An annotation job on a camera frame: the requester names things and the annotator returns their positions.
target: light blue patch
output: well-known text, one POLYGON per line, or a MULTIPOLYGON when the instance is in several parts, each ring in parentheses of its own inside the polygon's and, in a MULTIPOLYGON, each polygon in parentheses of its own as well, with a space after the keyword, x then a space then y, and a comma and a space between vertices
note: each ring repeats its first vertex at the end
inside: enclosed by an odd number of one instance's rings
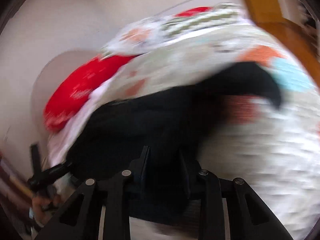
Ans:
POLYGON ((204 43, 209 43, 209 42, 212 42, 212 38, 210 37, 201 37, 197 40, 195 40, 196 43, 199 43, 199 44, 204 44, 204 43))
POLYGON ((314 86, 311 78, 299 66, 292 65, 287 59, 274 57, 271 65, 273 78, 288 90, 305 92, 314 86))

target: metal screw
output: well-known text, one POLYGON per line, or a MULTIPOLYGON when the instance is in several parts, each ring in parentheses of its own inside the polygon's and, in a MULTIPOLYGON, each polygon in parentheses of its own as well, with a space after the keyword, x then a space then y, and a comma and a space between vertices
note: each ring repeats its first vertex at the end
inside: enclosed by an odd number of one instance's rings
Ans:
POLYGON ((241 178, 235 178, 235 183, 238 185, 242 185, 242 184, 244 184, 244 180, 241 178))
POLYGON ((85 183, 86 183, 86 185, 91 186, 91 185, 93 185, 95 183, 95 180, 94 179, 87 179, 85 181, 85 183))
POLYGON ((201 169, 201 170, 199 171, 199 174, 200 174, 201 176, 205 176, 205 175, 208 175, 208 171, 205 170, 205 169, 201 169))
POLYGON ((122 171, 122 176, 130 176, 131 175, 131 171, 129 171, 129 170, 124 170, 124 171, 122 171))

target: wooden floor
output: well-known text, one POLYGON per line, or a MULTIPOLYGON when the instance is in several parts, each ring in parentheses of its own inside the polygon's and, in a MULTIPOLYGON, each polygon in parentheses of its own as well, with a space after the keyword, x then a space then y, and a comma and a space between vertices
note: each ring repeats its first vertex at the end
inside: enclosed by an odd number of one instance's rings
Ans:
POLYGON ((320 87, 320 63, 302 29, 284 19, 278 0, 244 0, 251 19, 257 26, 275 36, 304 65, 310 76, 320 87))

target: red cushion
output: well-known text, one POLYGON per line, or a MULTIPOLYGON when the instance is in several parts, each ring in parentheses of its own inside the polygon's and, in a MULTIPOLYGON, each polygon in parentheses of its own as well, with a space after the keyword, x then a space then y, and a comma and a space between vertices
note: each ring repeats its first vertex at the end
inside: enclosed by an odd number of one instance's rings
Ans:
POLYGON ((134 57, 112 56, 101 61, 93 58, 73 71, 44 108, 46 128, 54 132, 61 130, 88 100, 89 94, 134 57))
POLYGON ((211 10, 212 7, 196 7, 196 8, 192 8, 192 9, 189 9, 187 11, 184 11, 184 12, 181 12, 181 13, 178 13, 175 15, 175 17, 190 17, 190 16, 193 16, 193 15, 197 15, 198 13, 201 13, 201 12, 206 12, 206 11, 209 11, 211 10))

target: white wall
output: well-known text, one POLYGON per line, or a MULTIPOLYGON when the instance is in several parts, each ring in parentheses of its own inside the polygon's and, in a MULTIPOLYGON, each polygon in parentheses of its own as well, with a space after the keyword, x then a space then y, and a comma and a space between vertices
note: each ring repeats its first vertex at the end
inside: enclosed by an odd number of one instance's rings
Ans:
POLYGON ((30 115, 34 81, 60 53, 100 48, 113 33, 102 15, 90 0, 27 0, 0 36, 0 149, 26 177, 28 147, 41 139, 30 115))
MULTIPOLYGON (((46 138, 31 118, 30 95, 42 68, 57 55, 98 50, 125 24, 187 0, 27 0, 0 35, 0 150, 26 177, 29 145, 46 138)), ((198 0, 189 8, 221 1, 198 0)))

